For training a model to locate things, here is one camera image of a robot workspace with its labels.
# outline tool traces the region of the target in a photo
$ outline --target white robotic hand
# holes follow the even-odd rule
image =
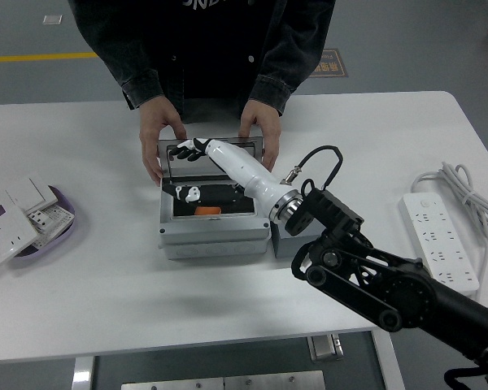
[[[279,179],[237,145],[194,138],[180,143],[170,153],[192,162],[207,155],[230,179],[242,186],[244,195],[254,198],[263,213],[275,223],[285,223],[302,201],[296,188],[280,184]]]

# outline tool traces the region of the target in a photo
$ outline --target white table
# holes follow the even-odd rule
[[[397,204],[443,160],[466,164],[488,198],[488,153],[447,93],[293,96],[285,112],[273,173],[281,178],[313,148],[337,145],[345,162],[328,189],[365,219],[362,232],[379,249],[415,257]],[[187,125],[191,137],[237,134],[227,115],[205,120]],[[271,245],[259,256],[167,260],[159,190],[137,134],[137,112],[124,102],[0,106],[0,189],[37,171],[76,208],[76,230],[59,247],[0,266],[0,361],[374,328],[296,280]],[[323,183],[335,161],[317,154],[295,183]],[[443,198],[477,265],[468,219]],[[488,306],[488,272],[481,302]]]

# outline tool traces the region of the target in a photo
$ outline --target white power strip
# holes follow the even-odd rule
[[[436,193],[407,193],[399,203],[418,257],[437,281],[464,295],[479,289],[468,255]]]

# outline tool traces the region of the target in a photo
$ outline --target jacket sleeve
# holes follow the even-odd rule
[[[133,2],[68,0],[76,25],[123,89],[130,108],[163,94]]]
[[[318,65],[335,0],[288,0],[282,17],[270,26],[264,59],[249,99],[280,114],[290,95]]]

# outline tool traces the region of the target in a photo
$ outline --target table leg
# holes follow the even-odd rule
[[[382,329],[374,329],[371,333],[386,390],[405,390],[390,334]]]
[[[72,390],[91,390],[94,373],[94,356],[77,357],[74,363]]]

